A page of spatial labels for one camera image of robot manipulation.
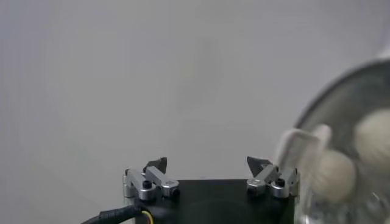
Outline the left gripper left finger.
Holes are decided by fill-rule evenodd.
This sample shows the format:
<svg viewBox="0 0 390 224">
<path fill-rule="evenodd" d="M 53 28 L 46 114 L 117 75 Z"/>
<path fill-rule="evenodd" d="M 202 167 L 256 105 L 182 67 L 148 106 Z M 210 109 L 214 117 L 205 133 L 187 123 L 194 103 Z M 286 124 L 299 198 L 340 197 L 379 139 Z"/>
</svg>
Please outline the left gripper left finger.
<svg viewBox="0 0 390 224">
<path fill-rule="evenodd" d="M 142 170 L 126 169 L 122 176 L 122 192 L 125 205 L 158 200 L 177 201 L 180 183 L 167 176 L 168 158 L 161 157 L 146 163 Z"/>
</svg>

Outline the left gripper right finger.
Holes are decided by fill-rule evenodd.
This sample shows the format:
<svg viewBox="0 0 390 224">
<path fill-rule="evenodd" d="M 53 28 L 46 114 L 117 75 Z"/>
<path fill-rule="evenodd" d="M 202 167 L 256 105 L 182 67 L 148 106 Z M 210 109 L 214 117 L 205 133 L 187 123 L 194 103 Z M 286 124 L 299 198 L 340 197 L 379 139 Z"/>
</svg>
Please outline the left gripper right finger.
<svg viewBox="0 0 390 224">
<path fill-rule="evenodd" d="M 252 173 L 252 178 L 246 181 L 247 199 L 251 203 L 266 197 L 299 202 L 300 173 L 296 168 L 281 169 L 268 159 L 251 156 L 247 157 L 247 165 Z"/>
</svg>

